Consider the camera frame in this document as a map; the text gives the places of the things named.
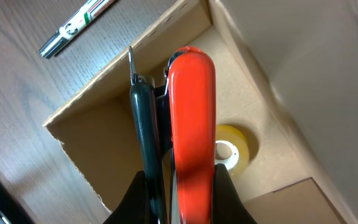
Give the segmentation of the cardboard box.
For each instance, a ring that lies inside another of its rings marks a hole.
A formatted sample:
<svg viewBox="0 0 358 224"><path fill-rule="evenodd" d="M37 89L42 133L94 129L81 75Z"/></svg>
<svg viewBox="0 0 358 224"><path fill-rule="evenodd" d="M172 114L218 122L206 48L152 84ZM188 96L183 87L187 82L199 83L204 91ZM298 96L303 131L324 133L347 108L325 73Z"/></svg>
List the cardboard box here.
<svg viewBox="0 0 358 224"><path fill-rule="evenodd" d="M178 1L45 127L113 223L358 223L358 6Z"/></svg>

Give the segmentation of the yellow clear tape roll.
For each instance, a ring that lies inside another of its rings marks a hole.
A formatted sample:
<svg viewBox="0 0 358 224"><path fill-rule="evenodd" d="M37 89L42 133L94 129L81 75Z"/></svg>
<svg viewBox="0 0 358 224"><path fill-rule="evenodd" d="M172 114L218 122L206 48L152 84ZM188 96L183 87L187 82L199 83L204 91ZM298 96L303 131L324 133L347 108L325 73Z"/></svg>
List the yellow clear tape roll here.
<svg viewBox="0 0 358 224"><path fill-rule="evenodd" d="M219 144L227 146L231 155L225 159L216 157L214 163L224 164L230 176L240 176L250 161L246 137L233 126L219 124L216 126L216 148Z"/></svg>

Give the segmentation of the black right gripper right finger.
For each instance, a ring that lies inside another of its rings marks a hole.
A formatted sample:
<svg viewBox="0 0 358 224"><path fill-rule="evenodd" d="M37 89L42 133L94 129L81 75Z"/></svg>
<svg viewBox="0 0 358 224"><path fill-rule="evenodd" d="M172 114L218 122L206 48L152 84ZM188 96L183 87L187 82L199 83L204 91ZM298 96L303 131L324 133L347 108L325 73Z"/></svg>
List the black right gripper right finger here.
<svg viewBox="0 0 358 224"><path fill-rule="evenodd" d="M211 223L257 224L242 204L224 164L215 165Z"/></svg>

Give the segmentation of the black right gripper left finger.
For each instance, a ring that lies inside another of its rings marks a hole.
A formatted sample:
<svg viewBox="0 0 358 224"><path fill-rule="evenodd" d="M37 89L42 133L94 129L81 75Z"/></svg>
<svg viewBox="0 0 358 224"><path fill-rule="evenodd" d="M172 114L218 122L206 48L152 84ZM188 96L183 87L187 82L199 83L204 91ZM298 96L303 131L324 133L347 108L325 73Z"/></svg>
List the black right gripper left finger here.
<svg viewBox="0 0 358 224"><path fill-rule="evenodd" d="M149 223L149 196L145 173L138 171L118 207L103 224L146 224Z"/></svg>

